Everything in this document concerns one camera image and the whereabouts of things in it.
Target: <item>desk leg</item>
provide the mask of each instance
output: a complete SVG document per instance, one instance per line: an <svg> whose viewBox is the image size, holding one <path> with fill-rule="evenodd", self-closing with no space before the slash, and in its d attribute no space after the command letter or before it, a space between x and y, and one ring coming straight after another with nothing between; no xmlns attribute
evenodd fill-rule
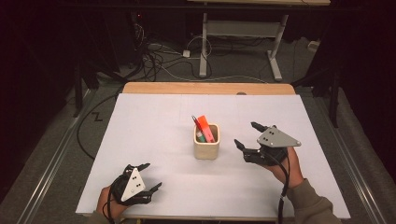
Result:
<svg viewBox="0 0 396 224"><path fill-rule="evenodd" d="M206 77L207 66L207 52L206 52L206 38L207 38L207 13L204 13L204 20L202 23L202 51L199 65L199 77Z"/></svg>
<svg viewBox="0 0 396 224"><path fill-rule="evenodd" d="M280 41L282 40L282 35L283 35L283 32L285 31L286 22L288 21L288 17L289 17L289 15L283 16L282 22L279 24L279 27L277 28L274 48L273 48L273 50L267 51L268 60L270 62L270 65L271 65L271 68L272 68L272 71L274 74L274 78L276 81L282 80L279 66L277 65L277 62L276 62L276 53L277 53L277 49L279 48Z"/></svg>
<svg viewBox="0 0 396 224"><path fill-rule="evenodd" d="M338 106L338 88L340 87L340 75L339 71L335 71L334 78L332 80L332 91L329 106L329 117L332 121L334 128L338 128L337 123L337 106Z"/></svg>

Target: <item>pen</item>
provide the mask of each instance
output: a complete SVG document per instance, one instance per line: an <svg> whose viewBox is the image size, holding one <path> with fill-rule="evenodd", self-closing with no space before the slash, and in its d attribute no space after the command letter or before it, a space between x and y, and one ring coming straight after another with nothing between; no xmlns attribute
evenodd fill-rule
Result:
<svg viewBox="0 0 396 224"><path fill-rule="evenodd" d="M207 143L214 143L215 137L213 136L212 131L210 130L209 124L207 123L205 115L202 115L198 119L198 123L201 126L201 132L205 137Z"/></svg>
<svg viewBox="0 0 396 224"><path fill-rule="evenodd" d="M201 125L198 122L198 119L195 116L192 116L192 120L194 120L195 125L197 126L198 132L196 133L198 139L200 140L200 142L205 143L206 139L204 137L204 135L202 134L202 128Z"/></svg>

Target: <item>white table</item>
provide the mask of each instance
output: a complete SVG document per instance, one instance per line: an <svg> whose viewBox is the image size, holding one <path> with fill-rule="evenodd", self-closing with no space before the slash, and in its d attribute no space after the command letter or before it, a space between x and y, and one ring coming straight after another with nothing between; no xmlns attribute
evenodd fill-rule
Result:
<svg viewBox="0 0 396 224"><path fill-rule="evenodd" d="M206 115L219 125L216 160L194 158L191 115ZM319 195L333 202L337 217L350 218L303 102L293 94L121 94L76 212L89 216L101 188L111 184L127 164L150 162L141 172L148 189L159 182L163 185L150 204L132 206L123 214L126 217L276 220L282 184L260 166L244 162L233 142L236 138L246 147L259 147L260 133L251 128L251 121L275 124L300 140L303 145L296 151L304 176ZM284 217L293 217L289 200Z"/></svg>
<svg viewBox="0 0 396 224"><path fill-rule="evenodd" d="M235 3L235 4L260 4L260 5L283 5L283 6L307 6L318 7L328 6L330 0L189 0L192 2L210 3ZM204 13L202 31L202 50L200 59L200 77L206 77L207 65L207 36L208 35L232 35L232 36L255 36L255 37L274 37L272 50L267 50L267 57L274 79L282 80L279 66L276 62L276 54L286 28L289 15L283 15L280 22L256 22L256 21L210 21L207 13Z"/></svg>

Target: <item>metal rail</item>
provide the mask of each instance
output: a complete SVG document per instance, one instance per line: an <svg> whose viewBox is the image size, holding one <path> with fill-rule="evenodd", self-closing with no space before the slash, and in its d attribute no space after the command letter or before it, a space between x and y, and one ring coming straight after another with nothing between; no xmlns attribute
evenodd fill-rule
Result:
<svg viewBox="0 0 396 224"><path fill-rule="evenodd" d="M95 95L96 91L87 90L84 98L85 104L82 107L81 113L78 117L74 118L70 126L67 128L61 143L57 147L55 154L53 155L52 159L49 162L49 165L41 176L40 181L35 188L29 202L26 204L20 219L17 223L32 223L33 218L35 217L35 213L38 210L38 207L42 203L48 189L50 188L50 184L54 179L59 166L61 165L62 161L64 160L64 155L69 149L70 139L73 134L76 132L76 128L81 123L81 117L86 113L88 110L89 105L92 102L93 96Z"/></svg>
<svg viewBox="0 0 396 224"><path fill-rule="evenodd" d="M327 107L322 98L317 98L317 104L319 111L322 113L323 117L326 119L327 124L332 130L332 134L335 137L338 144L338 152L340 153L341 160L343 161L349 176L355 185L356 191L358 192L361 202L363 203L368 216L370 217L372 223L374 224L386 224L387 221L384 219L373 193L370 187L367 185L364 177L361 175L356 162L353 160L353 156L350 154L347 144L345 143L342 135L339 133L338 129L335 129L332 125L332 121L328 117Z"/></svg>

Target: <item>pen holder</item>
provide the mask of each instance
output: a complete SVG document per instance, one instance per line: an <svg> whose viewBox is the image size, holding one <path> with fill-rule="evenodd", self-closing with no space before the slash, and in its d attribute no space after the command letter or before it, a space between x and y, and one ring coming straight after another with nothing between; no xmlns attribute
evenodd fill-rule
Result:
<svg viewBox="0 0 396 224"><path fill-rule="evenodd" d="M194 127L194 157L198 160L214 160L219 155L220 131L216 124L209 124L210 131L215 138L214 143L202 143L197 137L197 127Z"/></svg>

